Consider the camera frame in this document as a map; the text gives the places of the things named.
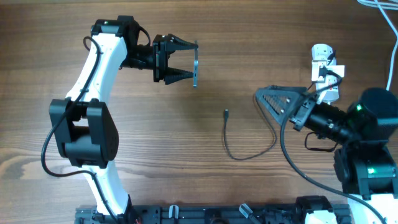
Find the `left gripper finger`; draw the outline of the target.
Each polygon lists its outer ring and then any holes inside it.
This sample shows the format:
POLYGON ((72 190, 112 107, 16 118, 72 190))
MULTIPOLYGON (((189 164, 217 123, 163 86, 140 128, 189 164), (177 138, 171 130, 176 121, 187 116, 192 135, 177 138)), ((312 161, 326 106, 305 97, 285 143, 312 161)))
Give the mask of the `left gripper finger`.
POLYGON ((166 51, 168 52, 175 52, 178 50, 193 50, 197 48, 198 44, 187 42, 173 34, 168 34, 166 36, 166 51))
POLYGON ((164 82, 166 85, 188 78, 193 78, 193 72, 177 68, 166 68, 164 72, 164 82))

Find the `smartphone with teal screen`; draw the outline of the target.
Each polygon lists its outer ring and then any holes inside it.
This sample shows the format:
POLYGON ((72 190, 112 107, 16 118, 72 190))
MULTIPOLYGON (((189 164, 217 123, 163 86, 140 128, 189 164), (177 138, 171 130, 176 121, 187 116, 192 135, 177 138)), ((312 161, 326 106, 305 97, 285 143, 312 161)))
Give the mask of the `smartphone with teal screen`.
POLYGON ((194 49, 194 61, 193 61, 193 87, 197 87, 198 78, 198 41, 195 40, 194 43, 197 45, 194 49))

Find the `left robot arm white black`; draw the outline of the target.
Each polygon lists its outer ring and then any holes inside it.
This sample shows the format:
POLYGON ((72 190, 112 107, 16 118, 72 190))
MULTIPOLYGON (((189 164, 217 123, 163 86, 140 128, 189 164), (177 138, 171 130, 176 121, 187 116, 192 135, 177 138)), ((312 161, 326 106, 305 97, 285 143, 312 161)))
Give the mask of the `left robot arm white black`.
POLYGON ((66 97, 51 101, 52 123, 47 139, 54 139, 58 153, 70 161, 76 175, 84 175, 96 206, 77 213, 77 223, 138 223, 129 194, 119 178, 115 157, 119 133, 108 109, 108 101, 119 70, 150 70, 155 82, 169 85, 197 79, 197 70, 168 65, 179 50, 198 50, 173 34, 157 35, 144 45, 138 40, 144 28, 132 16, 99 19, 83 39, 88 58, 78 80, 66 97))

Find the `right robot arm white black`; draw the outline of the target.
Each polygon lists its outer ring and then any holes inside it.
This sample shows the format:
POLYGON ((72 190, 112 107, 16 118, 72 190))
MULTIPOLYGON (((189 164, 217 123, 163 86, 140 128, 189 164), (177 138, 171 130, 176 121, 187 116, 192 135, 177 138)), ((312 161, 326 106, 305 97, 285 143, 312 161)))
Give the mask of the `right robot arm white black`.
POLYGON ((365 207, 353 212, 355 218, 370 221, 372 212, 380 223, 397 209, 397 165, 388 148, 397 129, 397 98, 383 88, 364 90, 347 111, 319 102, 321 88, 309 92, 305 87, 269 86, 255 92, 255 98, 280 125, 280 146, 287 162, 308 182, 365 207), (290 158, 285 146, 287 122, 300 131, 308 128, 342 147, 334 152, 334 170, 342 189, 325 186, 304 174, 290 158))

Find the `white power strip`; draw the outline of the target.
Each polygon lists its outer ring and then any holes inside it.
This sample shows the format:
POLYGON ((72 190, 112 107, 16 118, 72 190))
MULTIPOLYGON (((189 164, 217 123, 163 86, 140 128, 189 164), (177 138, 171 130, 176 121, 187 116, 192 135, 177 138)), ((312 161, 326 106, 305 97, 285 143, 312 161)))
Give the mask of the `white power strip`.
MULTIPOLYGON (((326 69, 336 65, 335 50, 327 44, 315 44, 312 47, 312 83, 316 90, 332 85, 337 81, 333 75, 327 75, 326 69)), ((318 103, 332 104, 339 98, 338 87, 329 88, 320 93, 318 103)))

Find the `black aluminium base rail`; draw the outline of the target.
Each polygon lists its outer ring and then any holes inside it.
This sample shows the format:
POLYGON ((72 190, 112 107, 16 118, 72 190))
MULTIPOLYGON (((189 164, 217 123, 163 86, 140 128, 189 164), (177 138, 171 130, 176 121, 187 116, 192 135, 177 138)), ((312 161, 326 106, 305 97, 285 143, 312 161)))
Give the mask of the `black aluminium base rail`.
MULTIPOLYGON (((304 223, 304 213, 294 204, 250 205, 254 217, 260 223, 304 223)), ((223 207, 188 207, 178 208, 178 216, 169 215, 169 207, 156 205, 135 206, 136 219, 133 223, 170 224, 170 223, 252 223, 240 211, 238 206, 223 207)), ((76 209, 75 224, 113 223, 114 220, 105 215, 100 217, 95 207, 76 209)))

